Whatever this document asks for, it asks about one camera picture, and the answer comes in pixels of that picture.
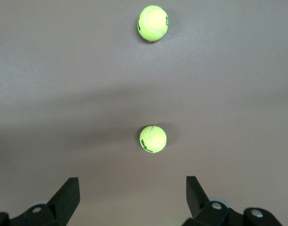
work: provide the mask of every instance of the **ball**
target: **ball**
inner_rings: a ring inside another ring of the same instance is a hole
[[[157,41],[168,30],[168,15],[159,6],[148,6],[139,15],[138,30],[144,39]]]
[[[158,126],[148,126],[140,133],[140,145],[150,153],[163,150],[167,143],[166,133]]]

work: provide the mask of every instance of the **gray surface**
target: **gray surface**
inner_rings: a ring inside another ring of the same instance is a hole
[[[154,44],[150,4],[169,16]],[[288,1],[0,0],[0,211],[78,176],[69,225],[178,226],[189,175],[288,226]]]

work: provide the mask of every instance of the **yellow-green tennis ball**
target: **yellow-green tennis ball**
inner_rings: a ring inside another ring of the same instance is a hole
[[[144,39],[157,41],[168,30],[168,15],[159,6],[148,6],[138,18],[138,30]]]
[[[166,146],[167,135],[158,126],[148,126],[140,133],[140,145],[151,153],[160,152]]]

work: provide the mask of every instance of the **tennis ball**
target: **tennis ball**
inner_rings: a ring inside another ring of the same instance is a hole
[[[168,30],[168,16],[159,6],[144,8],[138,18],[138,30],[140,35],[148,41],[157,41]]]
[[[147,152],[160,152],[166,146],[166,142],[166,133],[158,126],[148,126],[140,133],[140,145]]]

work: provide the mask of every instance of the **tennis ball seam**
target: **tennis ball seam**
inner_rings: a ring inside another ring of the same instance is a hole
[[[148,24],[148,13],[150,13],[150,11],[152,11],[152,10],[154,10],[154,9],[148,10],[148,11],[146,12],[146,14],[145,14],[145,23],[146,23],[146,26],[147,26],[147,28],[149,28],[152,32],[155,32],[155,33],[159,33],[159,34],[164,35],[165,33],[161,32],[161,31],[157,31],[157,30],[152,29],[152,28],[150,27],[150,25]]]
[[[151,127],[151,129],[149,130],[149,133],[148,133],[148,138],[149,138],[150,143],[151,143],[153,146],[155,146],[155,147],[162,147],[162,146],[164,146],[164,144],[162,144],[162,145],[157,145],[157,144],[155,144],[155,143],[152,142],[150,133],[151,133],[153,127],[154,127],[154,126]]]

